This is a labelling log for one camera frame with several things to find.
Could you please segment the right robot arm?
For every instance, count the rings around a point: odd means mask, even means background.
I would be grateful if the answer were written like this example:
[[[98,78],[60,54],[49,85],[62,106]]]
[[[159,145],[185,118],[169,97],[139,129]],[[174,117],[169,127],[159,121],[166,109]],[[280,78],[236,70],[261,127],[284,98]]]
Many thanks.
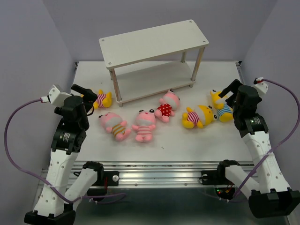
[[[271,146],[266,121],[256,112],[268,90],[267,82],[260,77],[255,79],[253,86],[248,86],[235,79],[219,94],[222,98],[232,92],[225,102],[233,109],[234,125],[250,152],[254,168],[246,173],[233,160],[224,160],[216,170],[216,179],[221,183],[230,181],[236,186],[232,199],[242,193],[256,218],[288,216],[300,203],[300,192],[292,190],[274,154],[292,136],[300,122],[296,121],[292,131],[280,143]]]

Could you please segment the pink plush orange-striped shirt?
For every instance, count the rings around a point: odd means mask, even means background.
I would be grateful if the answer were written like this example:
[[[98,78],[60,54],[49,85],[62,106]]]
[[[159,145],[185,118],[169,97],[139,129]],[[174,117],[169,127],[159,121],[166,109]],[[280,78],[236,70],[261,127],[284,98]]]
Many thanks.
[[[101,126],[106,133],[112,134],[118,142],[125,140],[131,134],[132,130],[127,127],[127,121],[113,112],[99,115]]]

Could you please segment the yellow plush blue-striped shirt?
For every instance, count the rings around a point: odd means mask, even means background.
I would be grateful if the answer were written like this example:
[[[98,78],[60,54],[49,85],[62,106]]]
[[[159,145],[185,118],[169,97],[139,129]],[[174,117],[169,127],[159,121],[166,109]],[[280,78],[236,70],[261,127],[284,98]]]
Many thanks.
[[[217,112],[217,118],[220,122],[230,122],[233,120],[233,110],[227,105],[228,96],[220,97],[221,91],[210,90],[212,104]]]

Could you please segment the pink plush pink-striped shirt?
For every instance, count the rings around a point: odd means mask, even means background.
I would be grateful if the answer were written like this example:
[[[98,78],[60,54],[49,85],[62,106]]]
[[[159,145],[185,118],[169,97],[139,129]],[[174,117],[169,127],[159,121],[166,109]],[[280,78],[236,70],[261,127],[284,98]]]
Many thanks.
[[[139,143],[148,143],[153,139],[152,131],[156,128],[154,110],[140,110],[135,118],[132,129],[136,132],[135,140]]]

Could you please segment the pink plush red polka-dot dress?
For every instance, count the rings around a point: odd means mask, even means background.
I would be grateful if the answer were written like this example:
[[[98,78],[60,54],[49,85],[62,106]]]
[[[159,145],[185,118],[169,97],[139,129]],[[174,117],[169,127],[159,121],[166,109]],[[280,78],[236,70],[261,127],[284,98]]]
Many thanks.
[[[166,94],[159,100],[160,106],[155,110],[155,116],[161,121],[169,122],[170,116],[175,116],[175,111],[180,106],[180,98],[169,89]]]

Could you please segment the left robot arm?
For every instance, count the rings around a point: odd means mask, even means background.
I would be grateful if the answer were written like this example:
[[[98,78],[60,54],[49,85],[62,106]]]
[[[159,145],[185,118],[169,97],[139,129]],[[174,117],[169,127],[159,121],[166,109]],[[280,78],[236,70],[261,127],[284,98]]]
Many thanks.
[[[89,129],[88,112],[97,99],[90,89],[77,84],[72,90],[78,96],[61,92],[52,86],[47,95],[56,106],[54,112],[62,116],[51,144],[51,158],[44,187],[34,209],[26,213],[24,222],[30,225],[72,225],[76,209],[89,188],[104,181],[101,163],[85,163],[73,185],[68,188],[68,179]]]

